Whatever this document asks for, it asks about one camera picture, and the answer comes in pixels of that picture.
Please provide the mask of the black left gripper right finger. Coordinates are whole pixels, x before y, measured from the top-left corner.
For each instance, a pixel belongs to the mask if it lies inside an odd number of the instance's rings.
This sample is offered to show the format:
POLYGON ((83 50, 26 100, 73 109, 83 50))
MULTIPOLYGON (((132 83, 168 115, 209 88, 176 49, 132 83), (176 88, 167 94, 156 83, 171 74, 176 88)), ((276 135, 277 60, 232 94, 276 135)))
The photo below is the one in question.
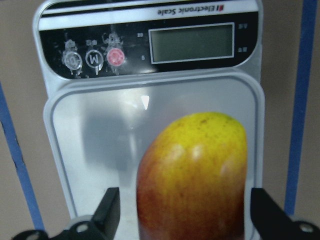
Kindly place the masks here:
POLYGON ((320 228, 305 220, 290 218, 263 189, 253 187, 250 218, 263 240, 318 240, 320 228))

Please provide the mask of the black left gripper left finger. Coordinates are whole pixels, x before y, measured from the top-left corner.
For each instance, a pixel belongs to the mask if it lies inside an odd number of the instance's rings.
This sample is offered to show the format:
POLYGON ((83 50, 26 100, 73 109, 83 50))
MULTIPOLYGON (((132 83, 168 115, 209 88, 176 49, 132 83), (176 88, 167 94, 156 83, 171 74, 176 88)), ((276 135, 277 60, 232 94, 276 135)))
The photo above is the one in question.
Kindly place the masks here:
POLYGON ((120 190, 108 188, 94 214, 72 219, 59 234, 49 237, 39 229, 18 233, 13 240, 113 240, 120 222, 120 190))

